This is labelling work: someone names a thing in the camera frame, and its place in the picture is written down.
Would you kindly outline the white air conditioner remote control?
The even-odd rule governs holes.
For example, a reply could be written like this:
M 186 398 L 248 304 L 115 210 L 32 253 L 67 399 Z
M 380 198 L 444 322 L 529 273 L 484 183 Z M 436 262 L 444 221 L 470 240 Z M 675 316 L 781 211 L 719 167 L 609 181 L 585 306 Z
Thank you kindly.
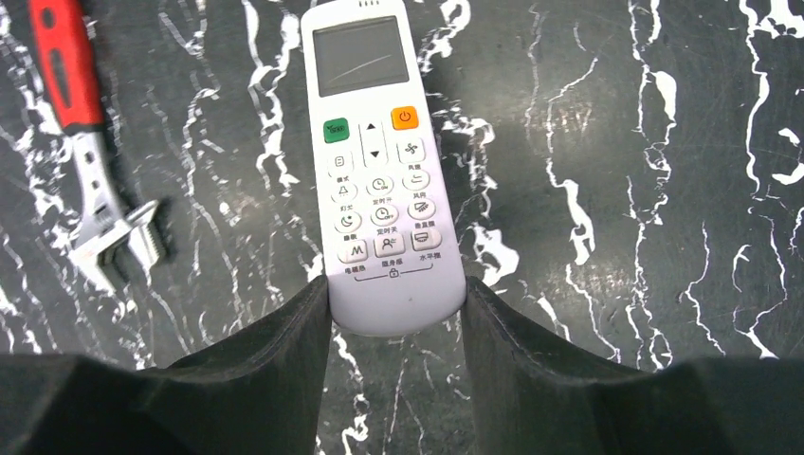
M 450 318 L 466 275 L 405 4 L 326 2 L 301 38 L 334 322 L 397 337 Z

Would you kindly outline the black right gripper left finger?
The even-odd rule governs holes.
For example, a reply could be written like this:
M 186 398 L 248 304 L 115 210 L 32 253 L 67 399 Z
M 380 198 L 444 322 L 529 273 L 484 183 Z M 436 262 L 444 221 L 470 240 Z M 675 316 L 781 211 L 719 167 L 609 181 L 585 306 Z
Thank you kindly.
M 5 454 L 310 454 L 332 319 L 327 281 L 166 368 L 1 357 Z

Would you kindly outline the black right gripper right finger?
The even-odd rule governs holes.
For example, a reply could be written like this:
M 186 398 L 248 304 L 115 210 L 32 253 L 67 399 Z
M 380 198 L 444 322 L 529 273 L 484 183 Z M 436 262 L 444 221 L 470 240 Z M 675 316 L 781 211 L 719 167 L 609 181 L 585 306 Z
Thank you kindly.
M 656 373 L 523 316 L 476 278 L 462 309 L 480 454 L 799 454 L 803 364 L 705 357 Z

